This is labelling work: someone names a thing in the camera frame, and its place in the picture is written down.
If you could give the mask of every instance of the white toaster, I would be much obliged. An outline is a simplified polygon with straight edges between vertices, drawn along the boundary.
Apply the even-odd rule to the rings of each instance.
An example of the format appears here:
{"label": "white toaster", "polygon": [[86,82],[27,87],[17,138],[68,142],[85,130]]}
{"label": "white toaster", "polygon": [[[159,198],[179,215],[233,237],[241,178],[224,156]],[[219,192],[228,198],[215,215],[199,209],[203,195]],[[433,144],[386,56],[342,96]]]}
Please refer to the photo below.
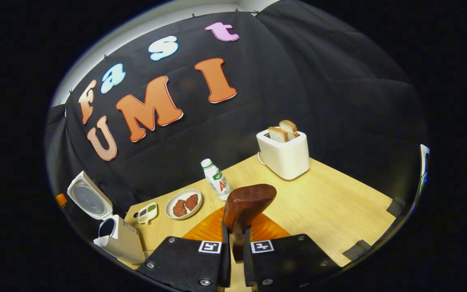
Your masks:
{"label": "white toaster", "polygon": [[286,180],[294,179],[309,170],[309,148],[306,134],[297,131],[298,137],[287,142],[269,138],[266,129],[257,134],[259,161]]}

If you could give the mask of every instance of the orange mat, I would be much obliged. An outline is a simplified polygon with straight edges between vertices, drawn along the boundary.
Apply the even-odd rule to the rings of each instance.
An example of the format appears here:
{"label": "orange mat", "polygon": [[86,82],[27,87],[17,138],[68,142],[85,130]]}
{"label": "orange mat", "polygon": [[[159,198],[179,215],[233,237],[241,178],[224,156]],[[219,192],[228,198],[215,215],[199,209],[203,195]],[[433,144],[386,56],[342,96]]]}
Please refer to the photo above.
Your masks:
{"label": "orange mat", "polygon": [[[221,222],[224,212],[224,207],[217,209],[192,228],[183,238],[221,242],[223,240]],[[291,234],[264,214],[260,214],[252,222],[250,241],[274,240],[287,236],[291,236]]]}

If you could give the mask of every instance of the bread slice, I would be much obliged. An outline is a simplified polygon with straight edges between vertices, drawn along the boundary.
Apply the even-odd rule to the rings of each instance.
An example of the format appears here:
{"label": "bread slice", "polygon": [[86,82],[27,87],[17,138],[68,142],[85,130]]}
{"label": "bread slice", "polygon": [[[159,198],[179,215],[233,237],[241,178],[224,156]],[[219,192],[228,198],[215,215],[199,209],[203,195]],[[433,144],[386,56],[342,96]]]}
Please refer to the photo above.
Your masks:
{"label": "bread slice", "polygon": [[289,140],[293,140],[296,137],[298,137],[297,126],[290,120],[281,120],[278,126],[280,127],[280,129],[283,129],[287,132]]}
{"label": "bread slice", "polygon": [[269,137],[275,141],[285,143],[289,141],[287,132],[276,127],[268,127]]}

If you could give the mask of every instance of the white wall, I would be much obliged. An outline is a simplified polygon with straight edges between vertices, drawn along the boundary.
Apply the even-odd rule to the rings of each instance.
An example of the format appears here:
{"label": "white wall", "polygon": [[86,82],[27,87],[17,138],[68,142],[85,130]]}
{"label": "white wall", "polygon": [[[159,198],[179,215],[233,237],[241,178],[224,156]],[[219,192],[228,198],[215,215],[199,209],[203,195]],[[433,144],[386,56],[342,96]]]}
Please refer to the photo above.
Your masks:
{"label": "white wall", "polygon": [[65,103],[70,90],[95,67],[105,55],[109,55],[133,39],[173,22],[210,13],[235,11],[261,11],[277,0],[175,0],[139,15],[130,22],[109,33],[89,49],[70,68],[54,94],[51,106]]}

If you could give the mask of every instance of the table surface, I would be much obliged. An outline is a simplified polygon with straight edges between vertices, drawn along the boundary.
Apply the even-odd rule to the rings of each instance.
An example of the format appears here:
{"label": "table surface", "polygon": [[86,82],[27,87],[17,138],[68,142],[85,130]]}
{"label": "table surface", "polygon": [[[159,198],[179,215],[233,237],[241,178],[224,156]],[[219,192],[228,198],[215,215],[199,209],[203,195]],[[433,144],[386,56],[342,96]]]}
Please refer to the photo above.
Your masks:
{"label": "table surface", "polygon": [[[263,212],[291,235],[305,233],[339,266],[350,259],[343,253],[358,241],[372,245],[394,221],[387,212],[392,199],[334,170],[310,159],[310,169],[293,180],[284,180],[262,165],[257,155],[249,157],[225,170],[223,174],[235,189],[247,185],[267,183],[276,190],[276,198]],[[203,196],[203,203],[190,218],[174,220],[165,214],[167,202],[178,192],[196,189]],[[158,204],[158,217],[150,224],[138,224],[133,215],[147,204]],[[167,236],[182,237],[213,211],[223,207],[206,179],[175,190],[158,198],[130,207],[126,222],[138,230],[144,251],[150,255]],[[130,268],[139,265],[124,263]],[[243,264],[232,260],[231,283],[226,292],[251,291],[244,285]]]}

